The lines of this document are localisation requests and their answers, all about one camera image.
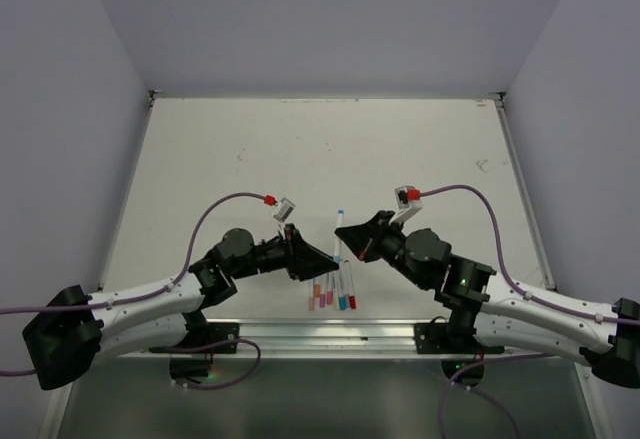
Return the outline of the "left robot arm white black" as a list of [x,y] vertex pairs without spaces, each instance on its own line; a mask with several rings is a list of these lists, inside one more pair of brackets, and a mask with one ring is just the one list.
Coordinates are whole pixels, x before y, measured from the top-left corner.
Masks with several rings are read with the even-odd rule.
[[202,259],[177,277],[121,291],[87,294],[79,285],[58,292],[25,326],[22,337],[39,385],[54,390],[100,360],[138,349],[201,349],[208,338],[203,310],[236,294],[236,280],[283,270],[306,281],[338,268],[287,224],[256,242],[241,228],[227,231]]

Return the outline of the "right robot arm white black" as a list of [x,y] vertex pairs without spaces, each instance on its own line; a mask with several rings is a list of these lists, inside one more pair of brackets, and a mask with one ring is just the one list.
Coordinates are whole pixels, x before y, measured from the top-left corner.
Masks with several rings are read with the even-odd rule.
[[638,303],[595,303],[509,282],[491,266],[454,254],[432,230],[404,234],[392,218],[380,211],[335,234],[360,261],[385,261],[449,310],[441,323],[417,324],[419,352],[516,348],[571,360],[605,382],[638,388]]

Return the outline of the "blue cap pen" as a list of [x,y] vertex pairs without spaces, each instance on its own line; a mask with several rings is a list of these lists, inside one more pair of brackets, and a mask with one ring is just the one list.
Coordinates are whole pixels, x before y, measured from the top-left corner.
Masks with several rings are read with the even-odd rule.
[[334,272],[333,283],[334,283],[334,287],[333,287],[334,295],[337,299],[337,308],[340,311],[344,311],[347,309],[348,300],[342,285],[342,276],[340,271]]

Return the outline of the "red cap pen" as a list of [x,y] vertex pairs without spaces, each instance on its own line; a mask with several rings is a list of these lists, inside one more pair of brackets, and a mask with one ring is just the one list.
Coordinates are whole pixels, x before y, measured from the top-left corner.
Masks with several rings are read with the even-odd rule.
[[342,271],[345,278],[346,296],[348,299],[349,308],[352,310],[355,310],[357,308],[357,302],[355,297],[352,269],[351,269],[351,264],[349,260],[343,261]]

